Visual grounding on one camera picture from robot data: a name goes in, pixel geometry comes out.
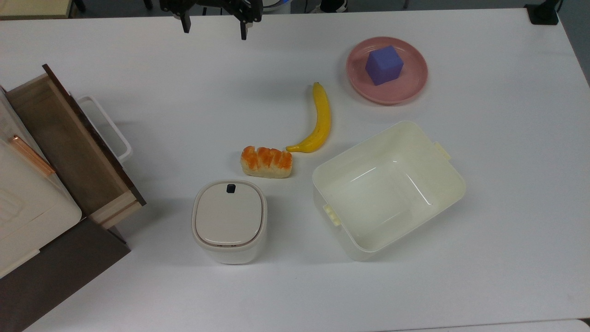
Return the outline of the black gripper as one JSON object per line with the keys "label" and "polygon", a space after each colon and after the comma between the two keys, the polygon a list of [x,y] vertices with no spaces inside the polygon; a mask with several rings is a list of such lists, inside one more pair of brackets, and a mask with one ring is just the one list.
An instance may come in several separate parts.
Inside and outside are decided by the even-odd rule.
{"label": "black gripper", "polygon": [[248,23],[259,22],[263,16],[261,0],[161,0],[160,8],[172,13],[181,21],[183,31],[190,32],[189,10],[193,6],[221,8],[240,21],[240,32],[243,41],[248,36]]}

